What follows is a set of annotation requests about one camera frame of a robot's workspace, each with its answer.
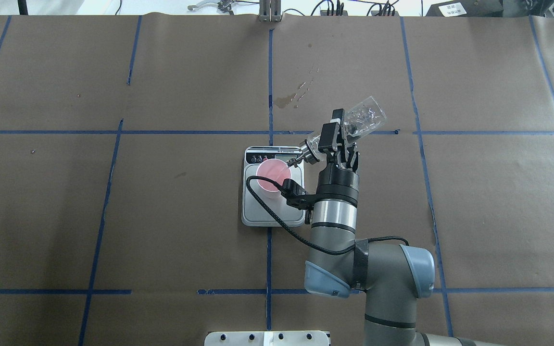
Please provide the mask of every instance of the black cable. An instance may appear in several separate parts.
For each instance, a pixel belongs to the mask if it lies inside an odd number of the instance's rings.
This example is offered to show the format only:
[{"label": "black cable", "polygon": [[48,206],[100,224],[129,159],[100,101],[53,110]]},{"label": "black cable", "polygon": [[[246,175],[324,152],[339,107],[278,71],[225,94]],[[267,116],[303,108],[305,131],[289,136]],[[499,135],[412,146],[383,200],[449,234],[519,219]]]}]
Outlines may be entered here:
[{"label": "black cable", "polygon": [[371,5],[371,7],[369,7],[369,10],[367,11],[367,14],[365,14],[365,16],[369,15],[369,13],[371,13],[371,10],[373,9],[373,7],[376,6],[376,5],[380,6],[380,11],[382,10],[382,4],[379,4],[379,3],[375,2],[374,4]]},{"label": "black cable", "polygon": [[27,0],[18,0],[18,14],[29,15],[29,12],[27,12]]},{"label": "black cable", "polygon": [[409,241],[407,241],[407,239],[400,236],[389,235],[389,236],[379,236],[376,238],[367,239],[367,241],[369,241],[370,243],[373,243],[374,241],[385,241],[385,240],[400,240],[400,241],[403,241],[405,246],[409,246]]},{"label": "black cable", "polygon": [[315,13],[315,11],[317,10],[317,8],[322,4],[322,2],[325,2],[325,1],[330,2],[330,8],[332,8],[332,10],[334,11],[334,9],[335,9],[335,3],[332,2],[332,0],[321,0],[321,2],[318,2],[317,5],[316,5],[316,7],[314,7],[314,10],[312,11],[312,14],[310,14],[310,15],[314,15],[314,13]]},{"label": "black cable", "polygon": [[[280,226],[282,226],[284,228],[284,230],[286,230],[290,235],[292,235],[298,241],[300,241],[304,245],[307,245],[308,247],[310,247],[314,250],[318,250],[319,252],[323,252],[325,254],[333,255],[333,256],[339,256],[339,255],[347,254],[348,252],[354,250],[354,246],[355,246],[354,244],[346,247],[343,250],[329,250],[329,249],[326,249],[324,247],[321,247],[320,245],[316,245],[316,244],[312,243],[311,241],[308,241],[307,239],[301,237],[299,234],[294,232],[294,230],[292,230],[292,228],[290,228],[290,226],[288,226],[285,222],[283,222],[283,220],[281,218],[279,218],[279,216],[277,214],[275,214],[275,212],[268,205],[266,205],[266,203],[264,203],[264,201],[258,196],[258,194],[251,188],[251,185],[250,185],[251,180],[264,180],[266,182],[269,182],[269,183],[273,184],[273,186],[277,187],[277,189],[280,192],[283,191],[283,187],[279,183],[277,183],[276,181],[274,181],[272,179],[268,179],[266,177],[260,177],[259,175],[251,175],[250,177],[248,177],[245,180],[245,186],[247,187],[247,190],[249,191],[249,193],[251,193],[253,198],[260,204],[260,206],[262,206],[262,208],[264,208],[264,210],[266,210],[266,212],[268,212],[269,215],[271,215],[271,217],[273,217],[273,219],[275,219],[275,221],[277,221],[277,223],[279,223]],[[409,242],[405,238],[402,238],[400,236],[381,236],[381,237],[377,237],[377,238],[369,238],[368,239],[368,241],[370,243],[373,243],[375,241],[386,241],[386,240],[400,240],[400,241],[403,241],[403,243],[405,243],[405,245],[409,246]]]},{"label": "black cable", "polygon": [[305,15],[304,13],[302,13],[301,11],[299,11],[297,9],[286,9],[286,10],[283,11],[283,13],[286,13],[287,11],[296,11],[296,12],[302,14],[302,15]]}]

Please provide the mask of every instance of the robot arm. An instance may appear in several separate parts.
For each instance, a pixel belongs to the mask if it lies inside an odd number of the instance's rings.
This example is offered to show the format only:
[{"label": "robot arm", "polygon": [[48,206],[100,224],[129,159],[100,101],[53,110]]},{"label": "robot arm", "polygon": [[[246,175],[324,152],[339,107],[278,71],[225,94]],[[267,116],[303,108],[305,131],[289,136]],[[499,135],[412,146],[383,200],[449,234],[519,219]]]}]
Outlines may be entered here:
[{"label": "robot arm", "polygon": [[302,154],[288,162],[292,166],[326,160],[316,193],[309,194],[290,179],[281,188],[287,204],[306,210],[306,222],[312,225],[311,239],[306,241],[311,249],[305,262],[305,289],[337,298],[347,298],[351,289],[364,291],[365,346],[491,346],[416,331],[417,300],[431,296],[435,281],[428,250],[378,243],[398,237],[355,239],[359,179],[355,141],[373,129],[355,136],[360,126],[347,129],[343,118],[343,109],[334,110],[319,137],[305,140]]}]

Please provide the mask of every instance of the wire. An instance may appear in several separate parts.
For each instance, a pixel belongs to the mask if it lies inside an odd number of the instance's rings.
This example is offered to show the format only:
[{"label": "wire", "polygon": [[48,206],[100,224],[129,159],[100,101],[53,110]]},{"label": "wire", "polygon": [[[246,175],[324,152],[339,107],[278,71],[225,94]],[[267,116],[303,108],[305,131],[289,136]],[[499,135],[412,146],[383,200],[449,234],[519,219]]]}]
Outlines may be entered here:
[{"label": "wire", "polygon": [[[294,232],[294,230],[292,230],[290,226],[288,226],[282,219],[280,219],[279,216],[275,214],[275,212],[268,205],[266,205],[266,203],[264,203],[264,201],[258,196],[258,194],[251,188],[251,185],[250,185],[251,180],[264,180],[266,182],[273,184],[273,186],[277,187],[277,189],[281,192],[283,192],[283,187],[276,181],[272,179],[268,179],[266,177],[260,177],[259,175],[251,175],[245,180],[245,186],[247,187],[247,190],[249,191],[249,193],[251,193],[253,198],[260,204],[260,206],[262,206],[262,208],[264,208],[264,210],[266,210],[266,212],[268,212],[269,215],[271,215],[271,217],[273,217],[273,219],[275,219],[275,221],[277,221],[277,223],[279,223],[280,226],[284,228],[284,230],[286,230],[290,235],[292,235],[298,241],[300,241],[304,245],[307,245],[308,247],[314,250],[318,250],[319,252],[323,252],[325,254],[332,255],[332,256],[347,254],[348,252],[354,250],[354,246],[355,246],[354,244],[346,247],[343,250],[329,250],[329,249],[326,249],[325,247],[321,247],[320,245],[316,245],[311,241],[308,241],[307,239],[303,238],[301,235]],[[367,241],[369,241],[370,243],[373,243],[375,241],[386,241],[386,240],[400,240],[400,241],[403,241],[403,243],[405,243],[406,246],[409,246],[409,242],[405,238],[402,238],[400,236],[382,236],[382,237],[367,239]]]},{"label": "wire", "polygon": [[296,11],[296,12],[302,14],[303,16],[305,15],[304,13],[302,13],[301,11],[299,11],[297,9],[286,9],[286,10],[283,11],[283,13],[286,13],[287,11]]},{"label": "wire", "polygon": [[373,7],[375,5],[379,5],[380,6],[380,12],[382,11],[382,4],[379,4],[377,2],[375,2],[374,4],[371,5],[371,7],[369,7],[369,10],[367,11],[367,14],[365,14],[365,16],[369,15],[369,13],[371,13],[371,10],[373,9]]},{"label": "wire", "polygon": [[367,241],[370,243],[373,243],[374,241],[386,241],[386,240],[400,240],[400,241],[403,241],[405,246],[409,246],[409,241],[407,241],[407,239],[400,236],[389,235],[389,236],[379,236],[377,238],[367,239]]},{"label": "wire", "polygon": [[318,2],[317,5],[316,5],[316,7],[314,7],[314,10],[312,11],[312,14],[310,14],[310,15],[314,15],[314,13],[315,13],[315,11],[317,10],[317,8],[322,4],[322,2],[325,2],[325,1],[330,2],[330,8],[331,8],[332,11],[335,10],[335,3],[332,2],[332,0],[321,0],[321,2]]}]

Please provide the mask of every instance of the digital scale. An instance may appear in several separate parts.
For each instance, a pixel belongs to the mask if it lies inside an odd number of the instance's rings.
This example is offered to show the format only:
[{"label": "digital scale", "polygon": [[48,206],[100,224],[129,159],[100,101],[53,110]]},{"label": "digital scale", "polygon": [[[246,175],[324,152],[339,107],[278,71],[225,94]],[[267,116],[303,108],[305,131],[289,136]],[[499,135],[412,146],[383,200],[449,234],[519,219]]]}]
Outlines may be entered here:
[{"label": "digital scale", "polygon": [[[249,193],[245,186],[245,181],[251,175],[255,175],[258,166],[260,166],[260,163],[264,160],[279,159],[287,162],[300,154],[301,150],[298,147],[248,147],[245,149],[242,164],[242,211],[240,216],[242,223],[247,226],[257,227],[279,226],[279,223],[273,220],[271,215],[268,215],[268,212],[266,212],[258,201]],[[299,164],[297,166],[298,167],[290,167],[291,179],[305,187],[303,165]],[[286,204],[286,199],[282,196],[275,199],[267,197],[258,185],[258,180],[252,180],[249,184],[266,205],[268,205],[275,214],[279,215],[288,226],[297,227],[303,224],[305,221],[305,212],[303,210],[288,206]]]}]

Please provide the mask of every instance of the plastic cup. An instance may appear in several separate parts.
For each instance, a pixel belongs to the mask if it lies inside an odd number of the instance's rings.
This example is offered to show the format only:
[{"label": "plastic cup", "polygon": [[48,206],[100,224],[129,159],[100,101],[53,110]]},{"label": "plastic cup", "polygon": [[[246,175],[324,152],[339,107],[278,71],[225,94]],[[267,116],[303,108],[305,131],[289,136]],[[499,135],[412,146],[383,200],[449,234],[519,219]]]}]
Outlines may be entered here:
[{"label": "plastic cup", "polygon": [[[280,185],[283,184],[284,180],[292,177],[292,173],[290,172],[288,165],[279,159],[264,160],[260,166],[258,166],[258,171],[256,171],[255,175],[272,179]],[[264,180],[257,180],[257,182],[260,186],[260,191],[262,191],[266,197],[277,198],[281,196],[279,189],[277,189],[277,187],[270,182],[266,182]]]}]

